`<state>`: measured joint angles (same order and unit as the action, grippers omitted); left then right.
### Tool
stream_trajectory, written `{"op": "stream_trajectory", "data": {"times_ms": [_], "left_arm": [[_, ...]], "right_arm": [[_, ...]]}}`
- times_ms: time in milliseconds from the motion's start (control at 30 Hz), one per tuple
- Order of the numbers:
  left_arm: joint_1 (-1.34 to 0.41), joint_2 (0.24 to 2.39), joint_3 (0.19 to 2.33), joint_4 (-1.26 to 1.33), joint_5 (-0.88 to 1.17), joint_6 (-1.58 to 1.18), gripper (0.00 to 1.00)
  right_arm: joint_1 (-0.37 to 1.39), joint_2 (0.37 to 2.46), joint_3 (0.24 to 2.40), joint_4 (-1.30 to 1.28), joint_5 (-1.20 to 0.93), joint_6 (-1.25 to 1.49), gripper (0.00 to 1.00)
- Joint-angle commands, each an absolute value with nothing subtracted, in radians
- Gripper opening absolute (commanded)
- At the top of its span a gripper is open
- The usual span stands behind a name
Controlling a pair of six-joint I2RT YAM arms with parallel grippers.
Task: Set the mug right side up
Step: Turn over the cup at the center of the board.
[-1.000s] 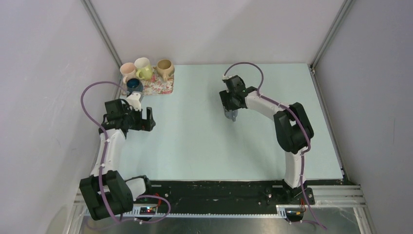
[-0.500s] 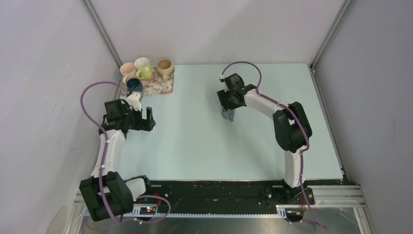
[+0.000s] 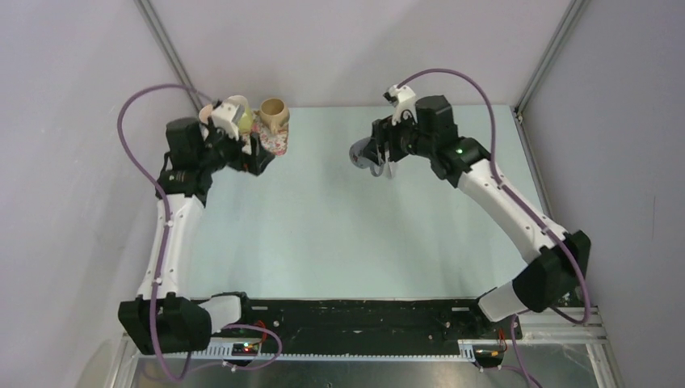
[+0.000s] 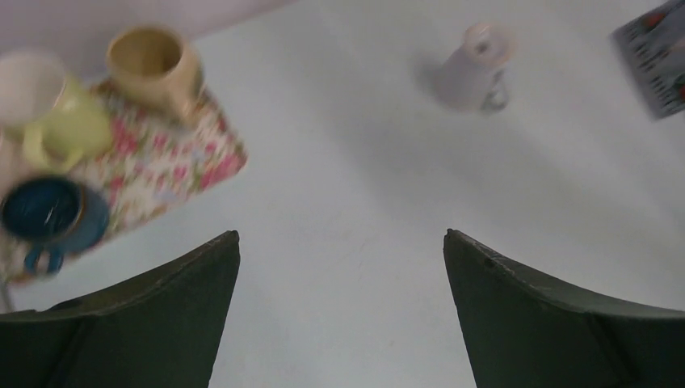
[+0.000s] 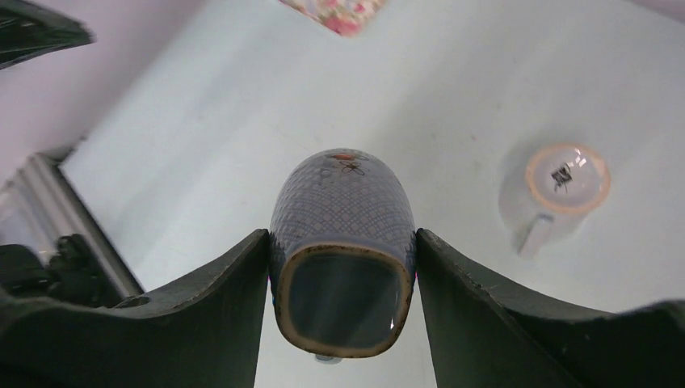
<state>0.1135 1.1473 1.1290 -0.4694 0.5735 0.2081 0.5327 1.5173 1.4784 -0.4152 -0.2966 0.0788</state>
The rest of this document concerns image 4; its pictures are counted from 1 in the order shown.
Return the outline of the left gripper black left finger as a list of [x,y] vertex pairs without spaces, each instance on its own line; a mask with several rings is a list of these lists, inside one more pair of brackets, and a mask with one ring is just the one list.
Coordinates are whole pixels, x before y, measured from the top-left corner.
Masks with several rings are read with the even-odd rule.
[[3,314],[2,386],[208,386],[239,266],[227,231],[111,287]]

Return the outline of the blue ceramic mug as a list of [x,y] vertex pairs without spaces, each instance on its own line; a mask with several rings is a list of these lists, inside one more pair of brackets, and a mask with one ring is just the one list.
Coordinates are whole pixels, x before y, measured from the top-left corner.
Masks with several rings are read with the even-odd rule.
[[93,188],[60,175],[42,175],[15,185],[1,202],[1,226],[29,245],[25,270],[38,272],[48,256],[46,272],[59,272],[65,257],[99,243],[110,221],[109,204]]

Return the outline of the yellow ceramic mug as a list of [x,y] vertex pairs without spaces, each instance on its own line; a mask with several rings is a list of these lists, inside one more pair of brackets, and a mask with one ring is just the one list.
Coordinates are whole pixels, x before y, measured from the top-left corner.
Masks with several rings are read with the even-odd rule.
[[1,55],[1,127],[37,170],[65,174],[113,145],[107,110],[52,53]]

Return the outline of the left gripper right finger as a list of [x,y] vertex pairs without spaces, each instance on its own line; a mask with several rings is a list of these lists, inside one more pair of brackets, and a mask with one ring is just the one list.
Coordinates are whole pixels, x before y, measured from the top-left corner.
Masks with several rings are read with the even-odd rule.
[[681,310],[572,285],[459,230],[443,257],[477,386],[683,386]]

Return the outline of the beige ceramic mug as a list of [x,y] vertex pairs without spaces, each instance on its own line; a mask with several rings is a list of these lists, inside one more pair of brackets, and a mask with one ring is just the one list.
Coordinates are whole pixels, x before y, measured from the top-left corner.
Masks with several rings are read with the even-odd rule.
[[106,64],[130,100],[188,127],[200,121],[204,67],[195,46],[176,31],[156,24],[131,27],[111,40]]

